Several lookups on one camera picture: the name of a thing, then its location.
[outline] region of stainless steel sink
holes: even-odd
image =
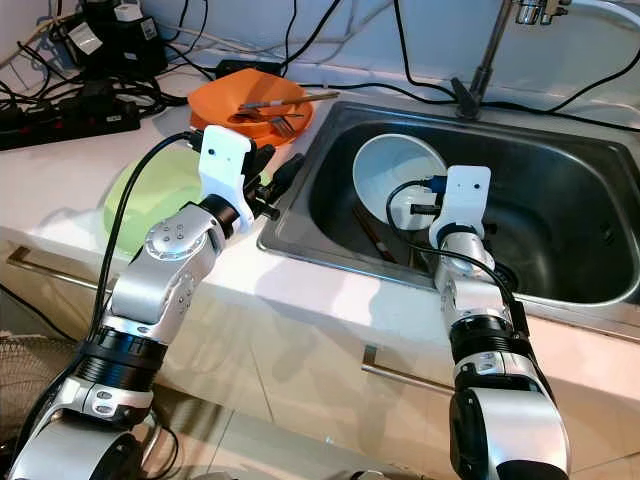
[[[340,102],[259,245],[285,255],[433,288],[429,262],[387,225],[367,223],[397,264],[380,258],[357,221],[351,170],[371,137],[403,133],[431,144],[448,165],[486,165],[486,236],[498,272],[527,311],[640,338],[640,173],[623,145],[589,138]]]

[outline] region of faucet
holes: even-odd
[[[554,16],[566,15],[567,9],[564,6],[569,5],[571,0],[517,0],[519,2],[518,12],[516,14],[516,23],[523,25],[535,25],[540,21],[540,25],[550,25]],[[456,115],[467,120],[475,120],[480,113],[480,105],[489,85],[491,74],[493,73],[493,59],[498,50],[498,45],[502,39],[502,34],[507,26],[511,6],[514,0],[502,0],[496,23],[493,26],[489,43],[484,51],[482,63],[476,69],[471,82],[471,88],[467,88],[462,84],[460,79],[454,77],[451,79],[456,96],[458,97],[458,109]]]

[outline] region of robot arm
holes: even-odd
[[[484,249],[486,167],[454,166],[447,175],[432,245],[493,270]],[[451,463],[463,480],[568,480],[562,419],[528,341],[522,304],[464,260],[441,257],[436,272],[455,361],[450,404]]]
[[[245,179],[255,145],[217,126],[206,128],[200,176],[204,199],[154,225],[119,277],[92,343],[32,429],[9,479],[134,480],[142,451],[130,430],[149,412],[151,387],[192,295],[213,269],[225,239],[246,231],[302,166],[295,156],[266,187]]]

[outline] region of green plate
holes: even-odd
[[[118,248],[134,255],[149,229],[170,217],[187,202],[200,200],[198,160],[193,150],[169,148],[160,151],[142,171],[125,210],[118,235]],[[125,168],[113,184],[104,204],[104,227],[111,232],[113,218],[131,172],[138,161]]]

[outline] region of power adapter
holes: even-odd
[[[245,68],[255,68],[256,70],[272,75],[280,75],[280,63],[278,62],[256,62],[252,60],[220,60],[215,68],[216,78],[239,72]]]

